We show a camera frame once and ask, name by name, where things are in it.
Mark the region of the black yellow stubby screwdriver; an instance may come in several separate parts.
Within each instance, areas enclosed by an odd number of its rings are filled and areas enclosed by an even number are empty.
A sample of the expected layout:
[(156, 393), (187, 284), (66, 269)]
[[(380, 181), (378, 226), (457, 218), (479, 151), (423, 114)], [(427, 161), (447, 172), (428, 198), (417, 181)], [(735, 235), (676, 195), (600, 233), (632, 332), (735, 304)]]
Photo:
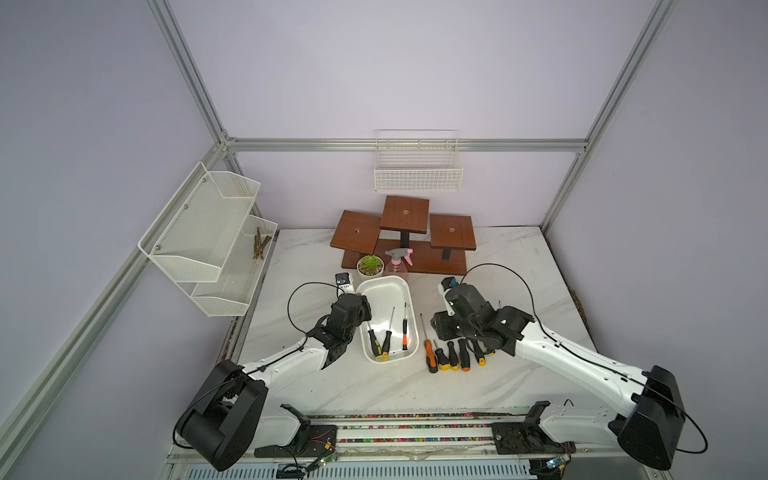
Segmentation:
[(444, 350), (439, 346), (438, 341), (436, 339), (432, 340), (432, 344), (434, 347), (434, 355), (437, 360), (438, 368), (441, 371), (446, 371), (450, 369), (450, 363), (448, 357), (445, 355)]

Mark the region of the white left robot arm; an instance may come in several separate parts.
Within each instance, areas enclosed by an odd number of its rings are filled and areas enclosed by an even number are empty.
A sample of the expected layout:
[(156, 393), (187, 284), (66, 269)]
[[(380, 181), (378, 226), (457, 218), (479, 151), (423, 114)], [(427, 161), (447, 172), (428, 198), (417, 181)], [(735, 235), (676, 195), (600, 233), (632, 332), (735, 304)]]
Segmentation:
[(332, 365), (371, 318), (366, 296), (343, 293), (296, 346), (251, 367), (231, 360), (218, 363), (173, 434), (216, 470), (229, 469), (254, 440), (268, 394)]

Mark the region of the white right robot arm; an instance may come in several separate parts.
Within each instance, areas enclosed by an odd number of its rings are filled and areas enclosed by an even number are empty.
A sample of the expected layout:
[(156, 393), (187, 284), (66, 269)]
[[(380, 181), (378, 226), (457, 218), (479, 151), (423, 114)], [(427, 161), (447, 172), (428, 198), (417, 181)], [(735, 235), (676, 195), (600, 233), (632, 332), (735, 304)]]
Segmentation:
[(656, 470), (673, 463), (686, 421), (674, 374), (658, 365), (649, 370), (626, 365), (583, 348), (546, 329), (515, 307), (495, 308), (472, 285), (444, 278), (438, 291), (445, 308), (431, 325), (439, 339), (466, 337), (497, 352), (534, 362), (599, 398), (616, 416), (557, 422), (540, 427), (557, 443), (617, 443), (633, 459)]

